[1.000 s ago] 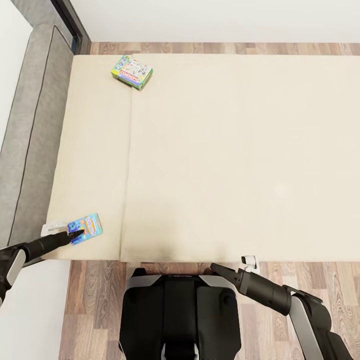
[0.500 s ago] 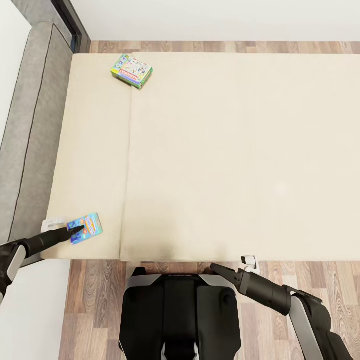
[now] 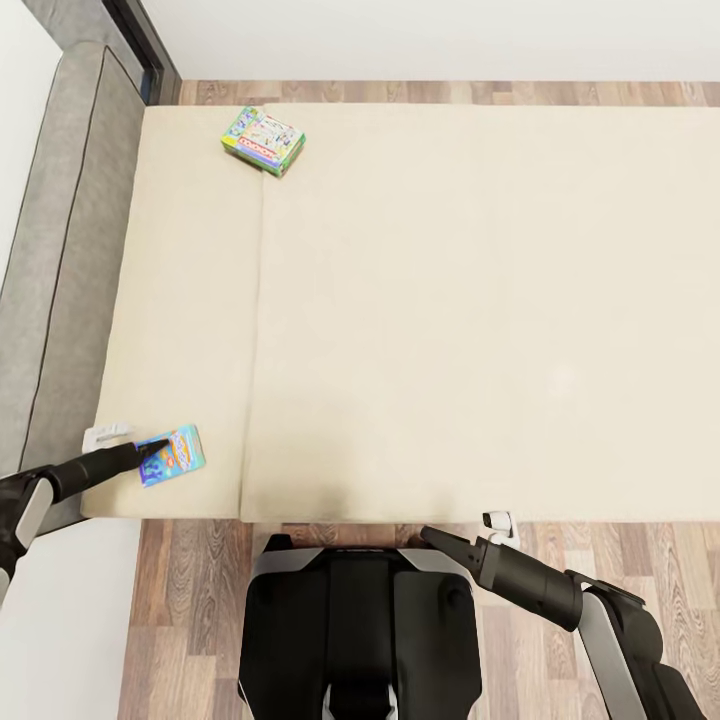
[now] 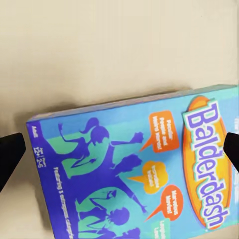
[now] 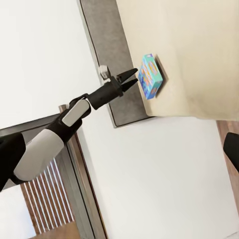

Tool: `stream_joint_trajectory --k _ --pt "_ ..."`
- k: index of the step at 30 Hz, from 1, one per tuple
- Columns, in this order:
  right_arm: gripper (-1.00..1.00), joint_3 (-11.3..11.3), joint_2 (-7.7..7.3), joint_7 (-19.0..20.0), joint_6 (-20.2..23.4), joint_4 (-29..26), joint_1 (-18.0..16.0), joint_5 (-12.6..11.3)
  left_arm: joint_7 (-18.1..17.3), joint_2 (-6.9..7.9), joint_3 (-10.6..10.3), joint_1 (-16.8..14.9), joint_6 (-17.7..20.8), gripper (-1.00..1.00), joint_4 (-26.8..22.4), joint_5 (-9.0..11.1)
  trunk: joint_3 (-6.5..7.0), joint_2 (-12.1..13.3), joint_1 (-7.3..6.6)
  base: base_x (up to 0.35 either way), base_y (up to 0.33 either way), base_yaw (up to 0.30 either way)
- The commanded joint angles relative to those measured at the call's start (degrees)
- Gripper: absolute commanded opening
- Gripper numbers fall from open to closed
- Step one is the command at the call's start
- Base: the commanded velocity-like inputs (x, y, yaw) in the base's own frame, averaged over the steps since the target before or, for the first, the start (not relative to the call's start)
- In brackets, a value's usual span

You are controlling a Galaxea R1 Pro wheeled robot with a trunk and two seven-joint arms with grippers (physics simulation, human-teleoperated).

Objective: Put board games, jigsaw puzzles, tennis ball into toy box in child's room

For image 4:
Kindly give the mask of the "board game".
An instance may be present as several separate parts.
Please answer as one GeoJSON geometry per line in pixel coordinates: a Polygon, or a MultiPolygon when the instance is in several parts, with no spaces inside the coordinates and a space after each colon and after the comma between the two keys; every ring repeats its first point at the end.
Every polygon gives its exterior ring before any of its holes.
{"type": "Polygon", "coordinates": [[[239,224],[239,85],[32,116],[54,239],[192,239],[239,224]]]}

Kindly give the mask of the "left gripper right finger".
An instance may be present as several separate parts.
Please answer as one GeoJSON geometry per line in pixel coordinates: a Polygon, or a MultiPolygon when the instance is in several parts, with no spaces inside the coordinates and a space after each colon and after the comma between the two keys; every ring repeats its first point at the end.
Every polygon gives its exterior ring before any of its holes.
{"type": "Polygon", "coordinates": [[[239,173],[239,134],[228,132],[223,150],[239,173]]]}

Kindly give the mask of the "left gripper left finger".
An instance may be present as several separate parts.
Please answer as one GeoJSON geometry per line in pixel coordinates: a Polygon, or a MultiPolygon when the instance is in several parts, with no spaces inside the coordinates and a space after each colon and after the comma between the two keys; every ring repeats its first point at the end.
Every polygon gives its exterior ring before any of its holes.
{"type": "Polygon", "coordinates": [[[0,192],[26,151],[22,133],[0,138],[0,192]]]}

